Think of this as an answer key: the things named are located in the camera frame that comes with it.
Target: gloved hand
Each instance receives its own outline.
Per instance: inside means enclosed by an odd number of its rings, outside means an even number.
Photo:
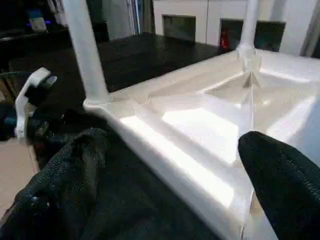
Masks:
[[[238,150],[278,239],[319,239],[317,165],[294,147],[255,131],[239,139]]]

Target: white cabinet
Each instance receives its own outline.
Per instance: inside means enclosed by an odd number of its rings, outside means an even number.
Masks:
[[[153,1],[155,32],[206,43],[208,0]]]
[[[314,24],[314,13],[318,7],[317,2],[318,0],[260,0],[258,21],[259,26],[267,29],[265,34],[269,35],[267,37],[269,38],[268,43],[277,40],[277,51],[290,55],[300,55],[306,45],[310,26]],[[194,17],[195,41],[218,46],[220,45],[224,21],[242,22],[246,14],[246,5],[247,0],[154,0],[156,33],[172,36],[170,31],[165,31],[170,25],[165,20],[166,16]],[[184,32],[181,24],[176,24],[176,26],[175,31],[177,33]],[[260,42],[261,46],[266,45],[263,42],[265,39],[261,40],[263,36],[258,36],[259,34],[263,35],[257,28],[256,37],[260,40],[256,38],[256,41]],[[179,38],[182,35],[182,33],[174,34],[174,37]]]

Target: table surface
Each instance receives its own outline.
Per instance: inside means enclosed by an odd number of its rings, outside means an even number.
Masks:
[[[110,92],[159,77],[227,50],[176,38],[143,33],[98,44],[105,81]],[[83,110],[85,92],[73,49],[13,59],[11,71],[33,72],[45,67],[58,77],[42,106]]]

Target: white plastic rod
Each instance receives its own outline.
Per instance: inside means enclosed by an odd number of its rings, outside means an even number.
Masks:
[[[110,96],[86,0],[63,0],[63,6],[84,85],[86,102],[94,105],[109,102]]]
[[[255,47],[255,35],[259,13],[259,0],[247,0],[239,49],[252,50]]]

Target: white wall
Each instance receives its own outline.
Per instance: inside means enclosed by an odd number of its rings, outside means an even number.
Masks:
[[[280,52],[298,56],[305,48],[305,39],[318,0],[260,0],[259,21],[285,22]],[[244,19],[246,0],[209,0],[207,43],[218,45],[221,18]]]
[[[110,40],[121,39],[134,34],[127,0],[102,0],[102,12],[108,26]]]
[[[280,45],[282,53],[300,55],[304,50],[318,0],[287,0],[284,12],[286,25]]]

